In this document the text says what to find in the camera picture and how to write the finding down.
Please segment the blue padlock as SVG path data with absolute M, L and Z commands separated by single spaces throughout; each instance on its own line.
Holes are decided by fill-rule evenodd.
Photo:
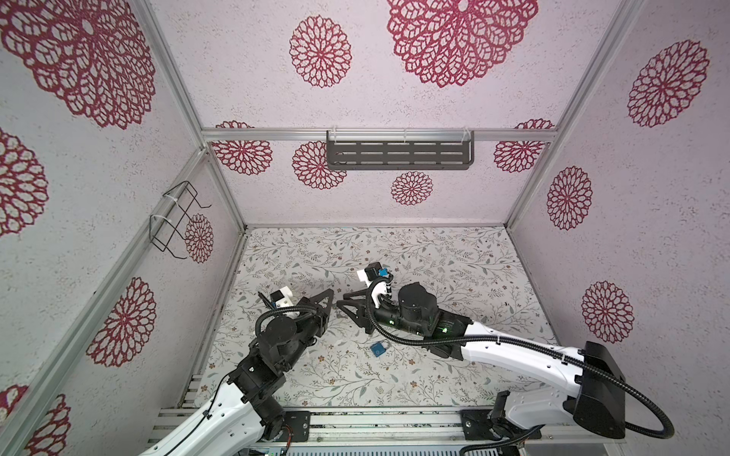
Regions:
M 378 341 L 370 346 L 370 350 L 374 357 L 381 357 L 385 355 L 390 349 L 391 343 L 385 340 Z

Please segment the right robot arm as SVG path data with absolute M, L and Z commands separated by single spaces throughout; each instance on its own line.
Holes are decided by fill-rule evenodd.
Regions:
M 419 283 L 392 296 L 383 277 L 365 290 L 346 294 L 336 305 L 367 334 L 379 333 L 441 358 L 496 366 L 540 381 L 535 391 L 497 395 L 490 421 L 501 438 L 568 421 L 601 437 L 625 437 L 627 384 L 600 344 L 577 349 L 509 336 L 440 309 L 435 296 Z

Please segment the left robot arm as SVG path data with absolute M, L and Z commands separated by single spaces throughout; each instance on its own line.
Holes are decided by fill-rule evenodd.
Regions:
M 225 374 L 212 398 L 146 455 L 233 455 L 276 438 L 285 412 L 275 392 L 304 352 L 327 330 L 335 292 L 293 306 L 273 304 L 255 323 L 248 355 Z

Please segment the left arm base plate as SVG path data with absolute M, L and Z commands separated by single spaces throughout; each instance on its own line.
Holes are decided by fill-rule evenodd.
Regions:
M 309 441 L 312 414 L 309 410 L 287 410 L 283 414 L 283 422 L 275 442 L 286 444 Z

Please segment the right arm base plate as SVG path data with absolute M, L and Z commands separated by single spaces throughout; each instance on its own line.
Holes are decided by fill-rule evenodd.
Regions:
M 464 408 L 460 410 L 459 417 L 464 437 L 468 442 L 500 442 L 515 440 L 518 437 L 525 440 L 542 436 L 543 425 L 522 429 L 504 417 L 492 418 L 490 408 Z

